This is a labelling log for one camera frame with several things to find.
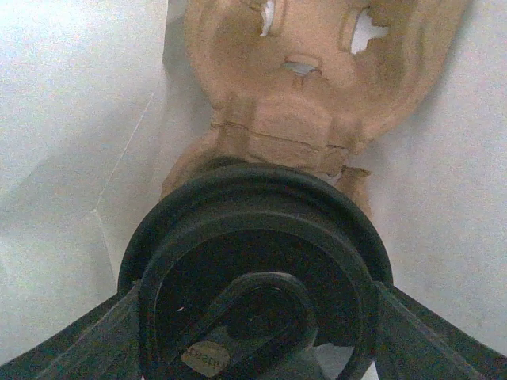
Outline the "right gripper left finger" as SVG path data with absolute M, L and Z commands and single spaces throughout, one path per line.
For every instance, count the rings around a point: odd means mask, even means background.
M 2 379 L 140 379 L 139 283 L 1 365 Z

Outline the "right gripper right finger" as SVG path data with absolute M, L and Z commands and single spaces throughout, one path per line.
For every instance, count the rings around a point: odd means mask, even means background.
M 397 287 L 375 283 L 380 379 L 505 379 L 506 357 Z

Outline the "light blue paper bag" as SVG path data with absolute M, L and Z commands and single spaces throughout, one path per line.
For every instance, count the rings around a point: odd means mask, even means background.
M 177 157 L 209 126 L 183 1 L 1 4 L 1 360 L 111 297 Z M 349 161 L 395 284 L 506 350 L 506 4 L 472 1 L 439 82 Z

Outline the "brown cardboard cup carrier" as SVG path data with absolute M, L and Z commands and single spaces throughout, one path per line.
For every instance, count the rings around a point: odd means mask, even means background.
M 397 127 L 444 66 L 465 1 L 190 1 L 185 50 L 212 106 L 209 130 L 162 185 L 214 164 L 269 163 L 336 179 L 370 212 L 350 155 Z

